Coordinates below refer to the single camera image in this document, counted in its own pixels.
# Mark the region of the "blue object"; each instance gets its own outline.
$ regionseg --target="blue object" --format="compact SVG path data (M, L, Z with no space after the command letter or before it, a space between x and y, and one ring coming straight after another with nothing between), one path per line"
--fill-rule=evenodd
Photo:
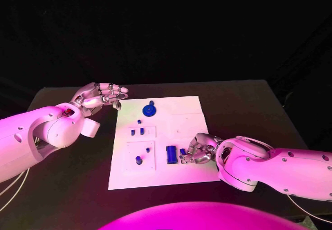
M167 152L167 164L177 164L176 147L173 145L166 146L166 152Z
M136 157L136 164L141 164L143 160L140 159L140 156Z
M185 149L180 149L180 154L182 154L182 155L186 155Z
M156 114L157 110L154 107L153 101L150 101L149 105L144 106L143 108L143 114L144 116L153 116Z

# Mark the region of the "black background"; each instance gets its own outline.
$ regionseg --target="black background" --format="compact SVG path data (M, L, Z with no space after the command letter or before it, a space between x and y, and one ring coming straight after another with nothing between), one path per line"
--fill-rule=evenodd
M265 79L309 148L332 151L330 5L71 0L0 10L0 118L43 87Z

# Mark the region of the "cable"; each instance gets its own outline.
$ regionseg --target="cable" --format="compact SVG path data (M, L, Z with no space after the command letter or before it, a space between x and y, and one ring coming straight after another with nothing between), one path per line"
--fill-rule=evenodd
M24 171L20 173L19 177L16 178L16 180L11 182L11 184L6 187L6 189L1 191L0 195L4 194L4 192L9 190L9 188L14 185L16 181L19 180L19 178L22 177Z
M9 200L7 204L1 207L0 212L3 211L3 209L6 208L6 206L9 205L10 201L14 199L14 197L16 197L16 195L17 195L17 193L19 193L19 190L20 190L20 188L22 188L23 184L24 184L24 181L26 181L26 177L27 177L29 169L26 170L26 176L24 176L24 179L23 179L22 184L20 184L20 186L19 186L19 189L17 189L17 191L16 191L16 193L14 193L13 197L10 198L10 200Z
M290 198L290 196L287 195L287 197L289 197L289 199L291 200L291 202L296 204L296 206L300 208L300 210L307 214L307 215L310 215L312 217L315 217L316 219L319 219L320 221L325 221L325 222L328 222L328 223L330 223L332 224L332 221L329 221L329 220L325 220L325 219L320 219L319 217L316 217L313 214L310 214L300 206L299 206L299 204L293 201L293 199Z

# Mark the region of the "pink robot arm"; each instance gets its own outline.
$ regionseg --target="pink robot arm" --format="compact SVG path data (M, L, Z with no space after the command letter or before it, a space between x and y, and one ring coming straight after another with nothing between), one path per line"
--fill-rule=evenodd
M215 160L219 179L242 191L251 192L260 181L283 194L332 201L329 152L273 149L245 137L221 140L198 133L180 159L195 163Z
M69 103L43 107L0 120L0 182L20 174L58 149L69 146L79 134L94 137L99 123L86 117L112 105L128 90L108 83L85 85Z

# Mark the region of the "gray table surface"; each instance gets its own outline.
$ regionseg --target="gray table surface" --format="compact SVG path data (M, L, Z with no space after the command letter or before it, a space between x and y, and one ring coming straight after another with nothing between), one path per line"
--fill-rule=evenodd
M264 80L124 87L130 99L198 95L209 133L221 138L247 136L274 147L307 148ZM68 102L78 88L43 88L29 111ZM286 195L263 183L251 193L222 181L108 191L117 111L105 106L89 118L101 123L95 137L81 135L30 168L24 186L1 211L3 229L97 229L134 211L183 201L232 203L286 218L304 216ZM10 182L0 184L0 190ZM294 200L315 214L332 212L329 202Z

